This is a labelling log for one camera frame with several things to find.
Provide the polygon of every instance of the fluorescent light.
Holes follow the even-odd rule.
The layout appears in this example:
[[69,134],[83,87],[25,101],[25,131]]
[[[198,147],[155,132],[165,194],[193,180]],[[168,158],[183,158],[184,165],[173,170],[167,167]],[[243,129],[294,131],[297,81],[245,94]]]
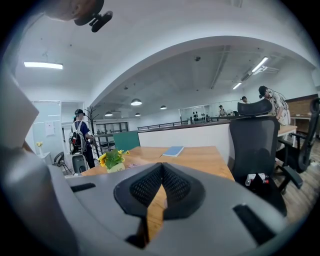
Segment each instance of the fluorescent light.
[[141,104],[142,104],[142,102],[141,102],[141,100],[138,99],[138,98],[134,98],[134,99],[131,101],[131,105],[132,105],[132,106],[139,106],[139,105],[141,105]]
[[110,111],[108,111],[107,113],[105,113],[105,116],[106,117],[111,117],[111,116],[113,116],[113,114]]
[[268,57],[264,57],[263,60],[261,60],[261,62],[252,70],[252,73],[256,72],[258,70],[258,68],[260,68],[262,66],[262,64],[267,61],[267,59],[269,59],[269,58]]
[[233,87],[232,90],[237,89],[241,84],[242,84],[242,82],[239,82],[235,87]]
[[24,62],[24,66],[27,68],[48,68],[62,70],[64,66],[62,64],[48,63],[48,62]]

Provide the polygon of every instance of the white paper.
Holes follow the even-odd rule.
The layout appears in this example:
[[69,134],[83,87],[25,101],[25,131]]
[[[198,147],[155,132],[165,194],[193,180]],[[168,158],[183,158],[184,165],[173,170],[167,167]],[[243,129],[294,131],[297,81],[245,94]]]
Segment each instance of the white paper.
[[55,126],[53,121],[45,122],[45,136],[55,135]]

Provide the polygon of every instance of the chair headrest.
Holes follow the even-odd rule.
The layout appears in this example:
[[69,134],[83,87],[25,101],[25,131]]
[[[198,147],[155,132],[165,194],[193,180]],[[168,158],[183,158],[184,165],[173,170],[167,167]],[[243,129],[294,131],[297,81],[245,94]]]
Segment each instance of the chair headrest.
[[244,104],[238,102],[238,112],[244,116],[265,115],[272,110],[272,104],[267,99],[262,99],[255,103]]
[[318,113],[320,114],[320,98],[315,98],[314,100],[311,101],[310,103],[310,111],[311,113]]

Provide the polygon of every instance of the potted plant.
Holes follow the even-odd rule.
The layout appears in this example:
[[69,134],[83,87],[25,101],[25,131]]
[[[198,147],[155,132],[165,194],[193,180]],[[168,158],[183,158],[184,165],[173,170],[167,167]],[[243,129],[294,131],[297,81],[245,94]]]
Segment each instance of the potted plant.
[[108,173],[122,171],[126,169],[123,164],[125,161],[123,154],[129,155],[129,151],[124,153],[123,150],[114,149],[111,152],[106,152],[99,157],[100,165],[106,167]]
[[36,143],[36,145],[38,146],[38,148],[39,148],[39,154],[40,154],[40,156],[43,156],[44,155],[44,153],[42,152],[42,145],[43,145],[43,142],[42,141],[40,141],[40,142],[37,142]]

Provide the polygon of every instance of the small yellow flower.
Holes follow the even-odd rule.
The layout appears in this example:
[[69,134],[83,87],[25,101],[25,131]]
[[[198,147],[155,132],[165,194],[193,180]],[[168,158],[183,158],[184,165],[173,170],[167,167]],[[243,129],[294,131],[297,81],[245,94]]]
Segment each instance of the small yellow flower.
[[106,166],[106,160],[107,160],[107,154],[104,153],[102,156],[99,157],[99,162],[100,162],[100,165],[102,167],[105,167]]

